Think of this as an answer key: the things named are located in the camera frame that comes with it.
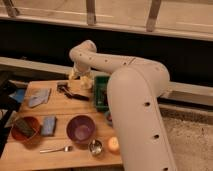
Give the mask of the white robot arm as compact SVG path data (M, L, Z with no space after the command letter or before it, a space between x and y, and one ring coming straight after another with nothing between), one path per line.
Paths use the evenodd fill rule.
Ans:
M170 76L160 62L133 56L101 54L86 40L69 52L73 75L95 68L110 75L108 106L125 171L178 171L157 98Z

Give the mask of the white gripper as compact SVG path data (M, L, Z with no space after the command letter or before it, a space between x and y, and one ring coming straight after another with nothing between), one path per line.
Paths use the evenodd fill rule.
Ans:
M85 84L89 84L92 82L92 77L89 75L91 71L90 67L79 67L74 65L72 70L69 72L69 80L76 80L81 77L82 82Z

